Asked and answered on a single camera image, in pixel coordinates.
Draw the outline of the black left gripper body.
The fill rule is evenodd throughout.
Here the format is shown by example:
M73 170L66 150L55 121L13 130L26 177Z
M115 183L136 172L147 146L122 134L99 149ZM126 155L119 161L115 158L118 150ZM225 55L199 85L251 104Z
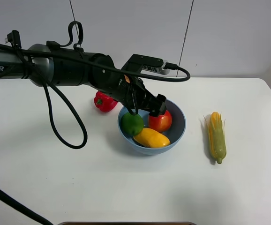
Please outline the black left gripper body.
M138 105L139 110L149 110L149 101L153 96L140 79L131 79L124 76L107 77L107 95L126 105Z

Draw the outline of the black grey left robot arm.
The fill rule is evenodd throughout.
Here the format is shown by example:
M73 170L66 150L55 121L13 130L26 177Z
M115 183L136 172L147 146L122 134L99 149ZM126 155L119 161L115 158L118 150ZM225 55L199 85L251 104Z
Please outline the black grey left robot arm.
M166 111L165 96L151 94L138 75L116 69L108 55L54 49L42 44L34 44L21 53L33 68L24 65L12 47L0 45L0 74L12 68L6 79L30 79L41 86L40 77L34 71L37 69L55 86L91 86L122 103L129 111L145 110L152 116Z

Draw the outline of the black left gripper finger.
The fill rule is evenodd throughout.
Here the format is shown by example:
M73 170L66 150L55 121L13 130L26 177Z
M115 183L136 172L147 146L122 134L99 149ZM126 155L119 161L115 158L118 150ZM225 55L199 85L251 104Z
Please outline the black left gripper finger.
M152 96L149 101L149 110L149 115L152 117L164 115L166 112L166 97L161 94Z
M133 106L126 105L125 107L128 110L128 113L131 114L132 116L136 116L138 114L138 112L139 112L138 105L133 105Z

